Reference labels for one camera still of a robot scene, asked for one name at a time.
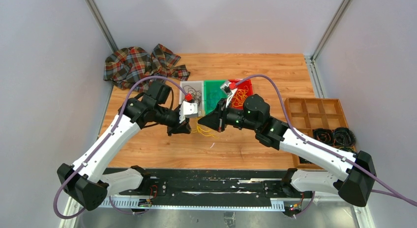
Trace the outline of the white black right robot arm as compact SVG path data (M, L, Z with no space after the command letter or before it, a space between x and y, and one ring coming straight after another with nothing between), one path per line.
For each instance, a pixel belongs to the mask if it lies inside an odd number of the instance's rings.
M313 172L289 170L289 178L281 183L284 195L294 197L299 192L324 192L339 195L354 206L367 205L376 177L370 154L346 152L303 134L270 116L270 105L257 94L249 96L241 110L227 107L226 102L221 99L217 107L198 123L218 132L223 132L227 126L253 130L262 145L295 154L322 168L322 171Z

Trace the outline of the wooden compartment tray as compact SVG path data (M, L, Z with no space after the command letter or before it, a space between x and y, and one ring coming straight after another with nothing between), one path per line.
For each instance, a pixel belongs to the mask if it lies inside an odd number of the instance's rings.
M287 98L284 104L292 125L300 132L336 149L356 152L356 137L338 99Z

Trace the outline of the red plastic bin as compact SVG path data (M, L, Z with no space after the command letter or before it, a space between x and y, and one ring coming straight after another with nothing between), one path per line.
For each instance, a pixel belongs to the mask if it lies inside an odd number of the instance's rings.
M230 106L234 109L242 110L247 97L253 94L253 86L251 80L246 80L237 86L238 90L232 99Z

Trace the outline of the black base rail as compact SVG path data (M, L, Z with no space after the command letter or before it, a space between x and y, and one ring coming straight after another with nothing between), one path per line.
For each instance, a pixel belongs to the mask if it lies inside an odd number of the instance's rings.
M138 166L106 169L102 178L89 182L75 176L64 191L86 210L115 207L143 214L152 209L281 211L291 216L300 206L285 201L312 199L323 192L364 207L373 180L350 170L345 180L326 171L290 168L282 171L174 170Z

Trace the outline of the green plastic bin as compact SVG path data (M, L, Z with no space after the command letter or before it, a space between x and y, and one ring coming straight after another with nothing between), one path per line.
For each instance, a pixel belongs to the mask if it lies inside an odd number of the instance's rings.
M205 97L205 115L209 114L215 109L217 103L222 98L227 98L227 95L220 89L220 86L226 80L206 80L204 81L204 97Z

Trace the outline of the plaid flannel cloth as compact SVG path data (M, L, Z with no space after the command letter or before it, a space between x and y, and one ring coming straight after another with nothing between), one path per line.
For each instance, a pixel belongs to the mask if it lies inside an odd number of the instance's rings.
M152 52L141 47L122 48L105 59L103 80L119 89L130 89L148 76L187 81L191 72L186 65L179 65L181 57L167 47L158 44Z

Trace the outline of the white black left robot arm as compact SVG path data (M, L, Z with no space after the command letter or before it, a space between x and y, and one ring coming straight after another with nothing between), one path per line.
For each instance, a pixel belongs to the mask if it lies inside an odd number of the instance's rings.
M189 93L175 109L163 104L172 88L154 81L144 93L128 98L114 120L91 148L71 165L62 164L57 174L61 189L85 210L98 208L109 196L127 190L139 195L150 191L149 175L139 166L105 174L108 164L121 148L149 122L167 127L167 134L190 134L189 117L198 114L198 105Z

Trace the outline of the white plastic bin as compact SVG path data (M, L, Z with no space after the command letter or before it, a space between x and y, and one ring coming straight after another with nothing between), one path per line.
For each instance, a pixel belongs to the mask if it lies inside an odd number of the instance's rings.
M205 115L204 81L181 81L179 84L187 93L190 93L198 104L199 117Z

